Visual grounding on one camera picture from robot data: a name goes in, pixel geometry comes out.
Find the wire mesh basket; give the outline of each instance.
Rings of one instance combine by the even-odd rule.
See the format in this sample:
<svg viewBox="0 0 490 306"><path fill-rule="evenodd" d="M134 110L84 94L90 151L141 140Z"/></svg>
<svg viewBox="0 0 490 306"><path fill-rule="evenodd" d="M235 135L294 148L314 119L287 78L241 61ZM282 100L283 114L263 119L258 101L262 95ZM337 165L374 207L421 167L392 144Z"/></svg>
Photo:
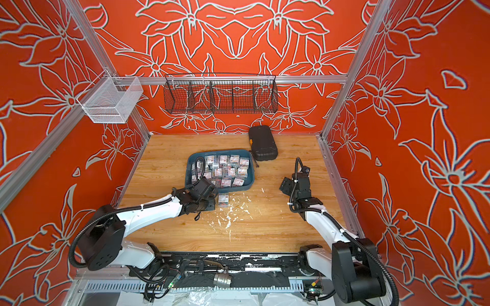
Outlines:
<svg viewBox="0 0 490 306"><path fill-rule="evenodd" d="M125 123L143 94L140 80L135 77L126 91L119 90L110 77L101 82L94 94L80 105L94 123Z"/></svg>
<svg viewBox="0 0 490 306"><path fill-rule="evenodd" d="M199 78L165 76L165 110L171 114L274 114L277 85L274 75L215 73Z"/></svg>

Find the wooden floor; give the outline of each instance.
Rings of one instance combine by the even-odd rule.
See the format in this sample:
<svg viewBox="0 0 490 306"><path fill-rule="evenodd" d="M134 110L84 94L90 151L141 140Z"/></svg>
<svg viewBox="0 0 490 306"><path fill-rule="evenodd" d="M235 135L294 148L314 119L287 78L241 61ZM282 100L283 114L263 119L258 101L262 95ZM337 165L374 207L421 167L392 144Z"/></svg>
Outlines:
<svg viewBox="0 0 490 306"><path fill-rule="evenodd" d="M301 158L311 168L313 196L342 224L344 221L315 136L274 135L279 156L259 162L252 188L230 193L232 207L166 219L142 228L128 238L154 243L163 251L297 252L317 243L327 248L319 233L292 213L279 186L294 172ZM187 158L197 152L249 149L247 135L193 135L151 137L122 199L120 207L136 206L184 186Z"/></svg>

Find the orange wallpaper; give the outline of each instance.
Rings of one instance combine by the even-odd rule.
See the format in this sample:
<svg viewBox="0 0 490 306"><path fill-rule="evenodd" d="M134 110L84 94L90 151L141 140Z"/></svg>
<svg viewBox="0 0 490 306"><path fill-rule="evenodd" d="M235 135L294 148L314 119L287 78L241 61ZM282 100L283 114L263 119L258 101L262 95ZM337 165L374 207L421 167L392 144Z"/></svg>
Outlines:
<svg viewBox="0 0 490 306"><path fill-rule="evenodd" d="M0 184L75 107L102 71L60 0L0 3ZM128 124L73 129L0 214L0 305L60 305L69 241L115 204L143 139Z"/></svg>
<svg viewBox="0 0 490 306"><path fill-rule="evenodd" d="M60 0L2 1L0 54L1 184L102 69Z"/></svg>
<svg viewBox="0 0 490 306"><path fill-rule="evenodd" d="M132 119L84 117L65 138L1 214L0 305L63 302L70 240L94 209L116 204L143 142Z"/></svg>
<svg viewBox="0 0 490 306"><path fill-rule="evenodd" d="M81 0L119 75L276 75L347 73L376 1ZM273 116L170 115L160 86L147 86L138 109L154 133L317 133L338 84L281 86Z"/></svg>
<svg viewBox="0 0 490 306"><path fill-rule="evenodd" d="M490 300L489 26L485 1L394 1L328 137L403 305Z"/></svg>

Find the black cable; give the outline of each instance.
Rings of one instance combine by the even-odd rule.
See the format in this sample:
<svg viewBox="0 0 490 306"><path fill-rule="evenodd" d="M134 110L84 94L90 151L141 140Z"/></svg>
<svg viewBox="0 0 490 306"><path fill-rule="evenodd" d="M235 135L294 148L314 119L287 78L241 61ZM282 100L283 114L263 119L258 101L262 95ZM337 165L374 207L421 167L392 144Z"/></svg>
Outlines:
<svg viewBox="0 0 490 306"><path fill-rule="evenodd" d="M301 159L299 157L296 157L296 163L294 165L294 176L296 178L295 179L296 181L297 181L297 178L298 178L298 163L300 163L301 164L301 167L303 167L303 163L301 162ZM289 203L292 203L293 202L294 189L296 188L296 184L297 184L297 182L294 183L293 191L291 192ZM381 268L381 271L383 272L383 274L384 274L384 276L385 276L385 278L386 278L386 280L387 280L387 282L390 285L390 288L392 290L392 302L391 302L390 306L397 306L399 304L400 297L399 297L399 294L398 294L398 288L396 287L396 283L394 282L393 277L390 274L390 272L386 269L385 265L383 265L383 263L378 259L378 257L375 254L371 253L371 251L368 250L364 245L362 245L354 237L352 237L351 235L349 235L343 229L343 227L337 222L337 220L335 220L334 217L332 217L329 213L322 212L321 210L316 209L316 208L301 208L301 209L295 210L292 205L289 205L289 208L290 208L290 210L292 212L318 212L318 213L321 213L324 216L326 216L330 221L332 221L332 223L335 225L335 227L337 229L341 230L342 235L344 235L356 247L358 247L359 249L361 249L361 251L363 251L371 260L373 260ZM369 303L366 300L360 300L360 302L363 303L366 306L374 306L373 304Z"/></svg>
<svg viewBox="0 0 490 306"><path fill-rule="evenodd" d="M325 300L328 300L330 299L331 297L333 297L335 294L335 289L333 289L330 293L324 295L324 296L319 296L318 297L318 300L319 301L325 301ZM313 296L313 295L310 295L309 293L306 294L306 299L309 300L309 301L315 301L317 299L316 296Z"/></svg>
<svg viewBox="0 0 490 306"><path fill-rule="evenodd" d="M148 291L150 290L150 283L146 283L145 284L145 290L143 292L143 296L145 297L145 299L149 302L153 302L153 300L156 298L156 293L155 293L155 289L158 287L158 286L163 286L163 284L165 283L165 281L167 280L167 276L169 275L169 272L170 272L170 266L167 265L167 264L164 264L162 266L162 269L159 269L159 270L156 270L149 278L149 281L152 281L153 278L161 273L163 271L163 269L166 269L166 272L164 274L164 276L162 276L160 279L159 279L159 282L157 284L155 284L153 286L153 288L151 289L152 290L152 293L149 293Z"/></svg>
<svg viewBox="0 0 490 306"><path fill-rule="evenodd" d="M166 200L162 200L161 202L146 204L146 205L143 205L143 209L160 206L160 205L163 205L163 204L170 202L171 200L172 200L172 198L170 197ZM75 239L73 239L73 242L70 245L70 249L68 250L68 261L70 262L70 264L75 268L86 268L87 267L87 263L81 263L81 262L78 262L76 260L75 249L76 249L76 245L78 244L78 241L80 240L80 238L82 238L82 236L85 234L85 232L89 228L98 224L102 220L104 220L106 218L110 218L110 217L112 217L112 216L114 216L120 212L138 211L138 210L141 210L141 208L142 208L141 206L132 206L132 207L121 208L121 209L115 210L113 212L108 212L108 213L96 218L94 221L90 222L89 224L85 225L85 227L78 233L78 235L76 235Z"/></svg>
<svg viewBox="0 0 490 306"><path fill-rule="evenodd" d="M165 292L162 294L162 296L157 297L157 296L156 296L156 294L155 294L155 298L156 298L156 299L161 299L161 298L163 298L163 297L164 297L164 296L165 296L165 295L166 295L166 294L167 294L169 291L170 291L170 288L167 288L167 289L165 290Z"/></svg>
<svg viewBox="0 0 490 306"><path fill-rule="evenodd" d="M146 278L144 278L144 276L141 276L140 273L138 273L138 271L136 270L135 267L133 266L126 266L131 272L133 272L134 274L136 274L136 277L141 279L142 281L146 282L146 283L150 283L150 284L156 284L156 283L159 283L162 281L162 279L164 279L166 276L164 277L161 277L157 280L147 280Z"/></svg>
<svg viewBox="0 0 490 306"><path fill-rule="evenodd" d="M201 175L198 178L198 176L197 176L197 161L200 161L200 160L202 160L202 171L201 171ZM200 179L202 179L202 177L204 176L204 165L205 165L205 163L206 163L206 160L202 156L199 156L198 158L196 158L196 161L194 162L194 172L196 174L197 182Z"/></svg>

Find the blue plastic tray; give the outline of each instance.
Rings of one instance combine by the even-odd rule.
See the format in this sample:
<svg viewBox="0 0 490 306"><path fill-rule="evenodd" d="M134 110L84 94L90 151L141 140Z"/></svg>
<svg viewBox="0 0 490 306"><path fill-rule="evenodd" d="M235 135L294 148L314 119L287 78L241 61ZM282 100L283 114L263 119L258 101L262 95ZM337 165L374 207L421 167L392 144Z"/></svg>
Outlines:
<svg viewBox="0 0 490 306"><path fill-rule="evenodd" d="M203 157L204 159L206 159L206 156L208 155L240 155L240 157L248 157L250 159L250 163L248 166L248 177L245 179L244 185L238 187L218 188L220 193L249 190L250 187L252 187L252 184L255 181L255 172L253 169L252 155L247 150L242 150L242 149L200 152L200 153L194 153L193 155L189 156L189 159L187 160L187 168L185 171L185 186L190 185L192 181L192 170L191 170L192 164L196 162L196 159L198 157Z"/></svg>

